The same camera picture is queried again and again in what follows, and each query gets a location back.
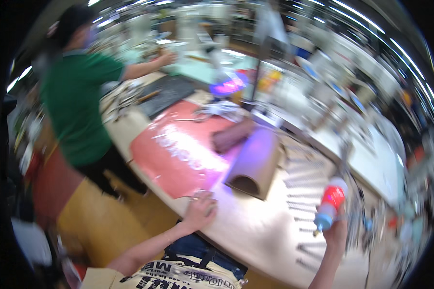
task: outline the workshop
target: workshop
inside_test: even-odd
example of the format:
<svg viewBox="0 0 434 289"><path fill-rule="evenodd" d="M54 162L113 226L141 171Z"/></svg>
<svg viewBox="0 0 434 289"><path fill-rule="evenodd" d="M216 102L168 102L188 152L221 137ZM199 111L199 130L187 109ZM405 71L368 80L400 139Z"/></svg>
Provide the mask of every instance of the workshop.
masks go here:
<svg viewBox="0 0 434 289"><path fill-rule="evenodd" d="M434 55L412 13L397 0L46 1L0 118L2 211L28 276L407 286L434 240Z"/></svg>

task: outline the jeans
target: jeans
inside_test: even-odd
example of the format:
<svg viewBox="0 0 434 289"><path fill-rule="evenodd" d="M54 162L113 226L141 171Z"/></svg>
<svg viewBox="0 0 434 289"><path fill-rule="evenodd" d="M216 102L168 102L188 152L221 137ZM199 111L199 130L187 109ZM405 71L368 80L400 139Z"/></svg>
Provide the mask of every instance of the jeans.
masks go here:
<svg viewBox="0 0 434 289"><path fill-rule="evenodd" d="M202 259L198 264L188 259L177 257L177 255L193 256ZM214 246L206 242L198 234L191 234L176 240L165 250L164 260L183 261L187 266L207 269L206 265L212 261L222 268L230 270L237 280L241 280L248 270L244 265L236 262L229 256L218 251Z"/></svg>

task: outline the black cutting mat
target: black cutting mat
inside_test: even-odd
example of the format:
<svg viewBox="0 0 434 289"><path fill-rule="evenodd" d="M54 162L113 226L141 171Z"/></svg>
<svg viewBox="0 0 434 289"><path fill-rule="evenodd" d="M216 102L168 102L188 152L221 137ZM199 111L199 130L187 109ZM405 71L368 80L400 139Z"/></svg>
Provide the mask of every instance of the black cutting mat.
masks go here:
<svg viewBox="0 0 434 289"><path fill-rule="evenodd" d="M158 89L161 90L158 95L140 104L142 111L151 120L177 101L194 93L194 86L185 77L167 75L145 86L142 95L148 95Z"/></svg>

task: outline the black cap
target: black cap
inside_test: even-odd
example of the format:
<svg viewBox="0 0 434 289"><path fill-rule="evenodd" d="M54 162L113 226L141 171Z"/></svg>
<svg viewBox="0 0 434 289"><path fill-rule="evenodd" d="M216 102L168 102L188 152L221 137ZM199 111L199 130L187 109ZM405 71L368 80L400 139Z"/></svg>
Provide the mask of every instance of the black cap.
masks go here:
<svg viewBox="0 0 434 289"><path fill-rule="evenodd" d="M77 28L84 24L91 24L95 13L87 5L72 5L61 15L58 27L52 39L56 40L59 47L63 48L71 39Z"/></svg>

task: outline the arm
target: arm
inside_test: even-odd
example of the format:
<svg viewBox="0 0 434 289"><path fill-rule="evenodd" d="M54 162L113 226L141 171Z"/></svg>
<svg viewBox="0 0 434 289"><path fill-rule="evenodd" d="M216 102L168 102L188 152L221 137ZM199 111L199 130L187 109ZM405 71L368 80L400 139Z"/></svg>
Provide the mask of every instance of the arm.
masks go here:
<svg viewBox="0 0 434 289"><path fill-rule="evenodd" d="M151 72L155 72L162 66L173 63L175 58L176 56L173 53L167 53L150 62L127 65L125 67L125 72L122 75L122 80L135 79Z"/></svg>
<svg viewBox="0 0 434 289"><path fill-rule="evenodd" d="M329 230L323 232L326 251L309 289L330 289L333 286L336 270L346 250L347 220L344 214L344 208L340 207L338 210L340 220L335 221Z"/></svg>
<svg viewBox="0 0 434 289"><path fill-rule="evenodd" d="M336 270L341 263L342 255L339 255L334 249L326 247L326 252L318 269L315 278L313 278L309 289L329 289L333 285Z"/></svg>
<svg viewBox="0 0 434 289"><path fill-rule="evenodd" d="M198 193L195 196L198 199L193 198L188 205L182 222L162 234L133 246L111 261L107 267L130 276L174 241L205 227L217 214L215 207L217 201L210 199L211 195L211 192Z"/></svg>

